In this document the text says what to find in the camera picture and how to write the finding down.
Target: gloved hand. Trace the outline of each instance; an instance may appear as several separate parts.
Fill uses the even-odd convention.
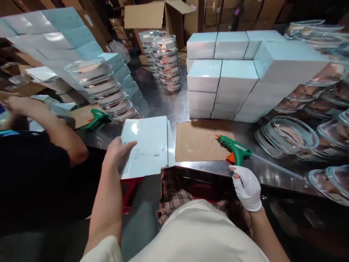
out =
[[[237,197],[243,207],[251,212],[257,212],[262,208],[261,185],[251,170],[241,166],[229,166],[233,171],[233,183]]]

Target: stainless steel table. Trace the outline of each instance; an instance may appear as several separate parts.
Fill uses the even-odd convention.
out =
[[[168,93],[157,87],[151,72],[137,67],[131,68],[131,71],[139,89],[128,90],[127,92],[133,104],[138,107],[138,117],[147,118],[166,115],[171,122],[173,144],[175,145],[177,123],[189,121],[186,67],[181,67],[182,89],[175,93]],[[254,132],[258,127],[257,124],[232,122],[232,131],[235,139],[245,147],[249,147],[263,159],[250,157],[244,161],[244,166],[255,173],[261,184],[305,194],[320,195],[303,177],[306,176],[309,170],[322,168],[323,166],[299,161],[294,156],[283,159],[274,159],[268,156],[254,139]],[[97,127],[92,132],[85,132],[80,129],[77,133],[87,145],[107,149],[111,140],[121,134],[121,130],[121,124],[109,123]],[[177,167],[190,168],[221,176],[229,176],[228,165],[226,161],[176,163]],[[300,175],[301,179],[291,176],[287,171],[283,171],[282,168]]]

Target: open cardboard box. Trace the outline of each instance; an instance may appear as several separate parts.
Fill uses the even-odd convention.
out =
[[[193,9],[181,0],[154,1],[149,4],[125,6],[125,29],[134,29],[141,47],[138,33],[150,29],[165,28],[169,35],[176,36],[177,48],[184,47],[183,15]]]

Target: box lid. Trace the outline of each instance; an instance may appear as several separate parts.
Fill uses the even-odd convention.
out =
[[[181,0],[154,1],[149,4],[125,6],[125,29],[162,28],[165,3],[182,15],[193,12]]]

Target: hand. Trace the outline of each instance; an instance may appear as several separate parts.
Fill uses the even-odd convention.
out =
[[[261,185],[251,170],[241,166],[229,166],[233,171],[233,183],[236,195],[244,208],[257,212],[262,208]]]
[[[31,98],[10,96],[5,102],[5,106],[14,114],[24,115],[30,117],[32,112],[41,112],[48,110],[45,103]]]
[[[116,137],[108,146],[103,161],[103,167],[111,169],[117,168],[121,174],[130,156],[131,150],[136,144],[137,141],[122,144],[121,138],[119,136]]]

